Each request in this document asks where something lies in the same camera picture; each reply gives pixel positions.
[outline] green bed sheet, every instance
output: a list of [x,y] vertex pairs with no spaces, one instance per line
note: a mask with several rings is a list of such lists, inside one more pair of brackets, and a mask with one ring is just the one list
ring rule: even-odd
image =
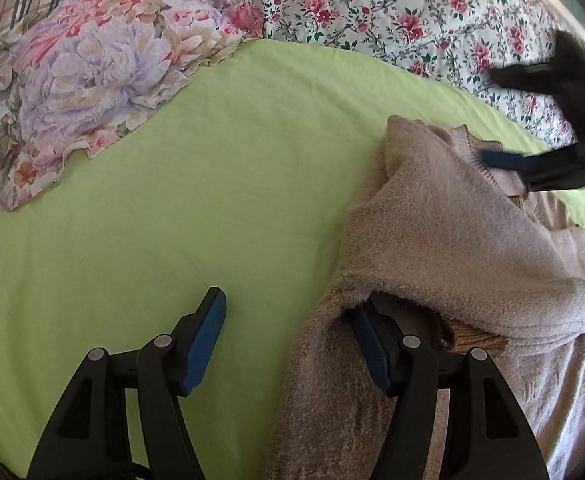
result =
[[[89,349],[139,348],[220,286],[226,323],[182,406],[207,478],[258,479],[290,343],[326,289],[344,211],[391,114],[541,149],[448,84],[257,41],[199,70],[95,160],[73,156],[57,189],[0,208],[0,460],[25,475]],[[585,191],[565,198],[585,223]]]

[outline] pillow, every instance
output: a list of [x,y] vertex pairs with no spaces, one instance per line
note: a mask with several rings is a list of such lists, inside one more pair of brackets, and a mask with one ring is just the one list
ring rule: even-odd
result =
[[244,11],[237,0],[64,0],[1,34],[2,206],[56,184],[71,151],[95,156],[154,115],[200,65],[261,34],[259,23],[243,28]]
[[[54,192],[0,208],[0,460],[25,475],[91,348],[139,348],[220,286],[226,322],[182,407],[207,478],[260,478],[288,348],[325,292],[345,209],[391,114],[542,148],[447,84],[264,40],[197,72],[95,160],[73,155]],[[142,460],[138,414],[130,431]]]

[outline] purple floral pattern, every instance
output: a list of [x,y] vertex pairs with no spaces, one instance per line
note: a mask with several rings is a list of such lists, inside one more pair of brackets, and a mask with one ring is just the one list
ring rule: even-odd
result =
[[356,50],[463,89],[548,146],[573,132],[546,96],[495,88],[490,65],[538,60],[567,24],[542,0],[244,0],[263,9],[267,38]]
[[63,38],[20,92],[21,135],[32,165],[44,170],[77,138],[120,114],[127,120],[149,115],[148,96],[170,63],[170,43],[137,20],[90,22],[76,37]]

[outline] brown knit fabric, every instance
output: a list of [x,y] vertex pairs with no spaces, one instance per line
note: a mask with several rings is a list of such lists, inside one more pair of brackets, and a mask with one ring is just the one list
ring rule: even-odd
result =
[[[369,478],[394,399],[373,386],[341,314],[373,292],[434,310],[457,348],[534,354],[585,332],[585,232],[553,195],[481,168],[480,145],[465,128],[389,118],[330,288],[292,349],[269,480]],[[436,424],[431,457],[443,449]]]

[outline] pink rose pattern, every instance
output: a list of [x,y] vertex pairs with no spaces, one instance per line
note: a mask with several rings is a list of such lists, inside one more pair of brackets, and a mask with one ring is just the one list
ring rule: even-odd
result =
[[58,182],[73,150],[92,157],[126,136],[263,25],[262,8],[244,0],[66,0],[27,17],[21,37],[0,40],[0,144],[14,158],[2,206]]
[[569,30],[542,0],[245,0],[259,2],[267,38],[356,50],[446,80],[498,108],[548,146],[573,141],[554,101],[496,88],[487,67],[554,51]]

